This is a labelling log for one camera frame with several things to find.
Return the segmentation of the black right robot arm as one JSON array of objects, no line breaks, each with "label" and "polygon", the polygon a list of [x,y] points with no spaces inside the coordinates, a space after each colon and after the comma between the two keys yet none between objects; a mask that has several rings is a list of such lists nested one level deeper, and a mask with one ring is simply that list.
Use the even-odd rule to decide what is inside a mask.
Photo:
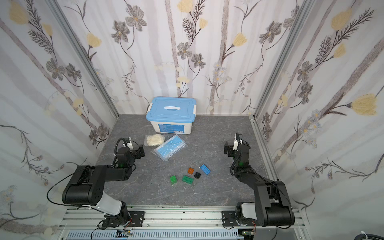
[{"label": "black right robot arm", "polygon": [[254,170],[249,164],[248,143],[225,143],[224,153],[233,158],[231,175],[254,191],[254,202],[238,203],[237,221],[247,225],[256,221],[261,227],[290,227],[295,223],[295,215],[283,182],[269,180]]}]

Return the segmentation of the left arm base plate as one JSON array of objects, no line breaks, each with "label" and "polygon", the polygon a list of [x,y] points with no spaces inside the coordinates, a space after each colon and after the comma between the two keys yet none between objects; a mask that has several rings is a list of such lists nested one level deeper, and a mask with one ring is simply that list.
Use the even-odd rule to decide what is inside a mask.
[{"label": "left arm base plate", "polygon": [[119,215],[104,215],[102,220],[102,228],[117,227],[142,227],[145,219],[144,211],[130,211]]}]

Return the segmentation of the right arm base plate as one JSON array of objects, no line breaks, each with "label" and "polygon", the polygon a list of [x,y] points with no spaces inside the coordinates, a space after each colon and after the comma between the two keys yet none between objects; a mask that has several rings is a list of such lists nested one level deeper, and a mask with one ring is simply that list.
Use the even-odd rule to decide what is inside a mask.
[{"label": "right arm base plate", "polygon": [[245,218],[242,213],[236,211],[222,211],[222,225],[230,227],[253,227],[253,220]]}]

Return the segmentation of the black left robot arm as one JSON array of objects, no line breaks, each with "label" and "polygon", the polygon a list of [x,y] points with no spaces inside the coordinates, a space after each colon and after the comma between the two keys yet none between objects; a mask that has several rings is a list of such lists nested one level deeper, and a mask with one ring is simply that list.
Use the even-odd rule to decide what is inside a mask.
[{"label": "black left robot arm", "polygon": [[105,193],[106,182],[127,181],[136,169],[135,161],[145,156],[144,146],[130,138],[119,138],[110,165],[79,166],[71,176],[62,202],[88,207],[104,214],[102,229],[126,226],[132,221],[127,204]]}]

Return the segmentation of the blue lego brick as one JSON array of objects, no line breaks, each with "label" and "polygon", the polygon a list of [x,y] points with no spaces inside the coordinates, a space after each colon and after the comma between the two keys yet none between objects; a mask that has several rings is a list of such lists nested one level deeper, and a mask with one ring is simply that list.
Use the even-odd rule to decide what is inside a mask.
[{"label": "blue lego brick", "polygon": [[201,165],[200,166],[200,169],[206,174],[206,175],[209,175],[211,173],[211,170],[205,165]]}]

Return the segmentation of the black lego brick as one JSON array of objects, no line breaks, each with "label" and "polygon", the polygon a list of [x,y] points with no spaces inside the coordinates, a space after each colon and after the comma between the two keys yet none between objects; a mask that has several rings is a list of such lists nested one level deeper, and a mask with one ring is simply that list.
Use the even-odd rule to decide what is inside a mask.
[{"label": "black lego brick", "polygon": [[194,174],[194,177],[195,177],[196,179],[199,179],[199,178],[201,177],[201,174],[200,174],[199,172],[196,172],[196,173]]}]

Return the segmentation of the small green lego brick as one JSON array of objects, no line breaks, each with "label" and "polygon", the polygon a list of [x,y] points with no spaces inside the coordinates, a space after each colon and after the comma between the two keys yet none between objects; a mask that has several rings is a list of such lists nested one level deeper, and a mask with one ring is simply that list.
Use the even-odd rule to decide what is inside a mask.
[{"label": "small green lego brick", "polygon": [[176,176],[171,176],[171,177],[170,177],[170,182],[171,182],[172,185],[173,185],[173,184],[176,184],[176,183],[177,183],[177,178],[176,178]]}]

